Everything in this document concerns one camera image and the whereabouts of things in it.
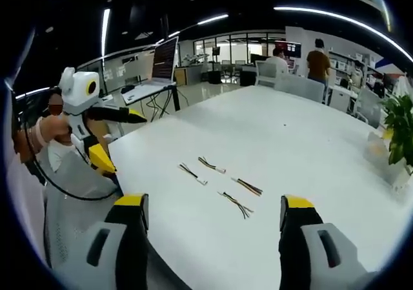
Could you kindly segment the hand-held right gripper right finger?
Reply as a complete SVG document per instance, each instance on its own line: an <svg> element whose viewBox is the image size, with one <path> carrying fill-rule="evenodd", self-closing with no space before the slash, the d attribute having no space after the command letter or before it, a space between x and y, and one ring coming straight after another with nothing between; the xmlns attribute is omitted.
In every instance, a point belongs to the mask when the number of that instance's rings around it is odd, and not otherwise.
<svg viewBox="0 0 413 290"><path fill-rule="evenodd" d="M378 274L363 267L357 247L305 198L281 197L279 230L280 289L364 289Z"/></svg>

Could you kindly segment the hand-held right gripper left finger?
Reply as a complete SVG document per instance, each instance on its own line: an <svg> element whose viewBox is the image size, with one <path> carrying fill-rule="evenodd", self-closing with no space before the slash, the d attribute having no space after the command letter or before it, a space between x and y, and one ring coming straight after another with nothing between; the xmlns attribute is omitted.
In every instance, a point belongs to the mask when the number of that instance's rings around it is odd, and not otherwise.
<svg viewBox="0 0 413 290"><path fill-rule="evenodd" d="M148 194L120 197L54 269L68 289L147 289Z"/></svg>

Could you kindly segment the person's left hand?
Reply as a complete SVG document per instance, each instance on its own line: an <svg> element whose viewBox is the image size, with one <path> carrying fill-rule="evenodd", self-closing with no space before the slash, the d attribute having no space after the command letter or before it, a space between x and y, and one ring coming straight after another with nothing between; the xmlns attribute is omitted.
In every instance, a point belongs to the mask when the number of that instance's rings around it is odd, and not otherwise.
<svg viewBox="0 0 413 290"><path fill-rule="evenodd" d="M39 122L39 129L45 143L52 140L70 146L72 144L68 118L65 115L49 115Z"/></svg>

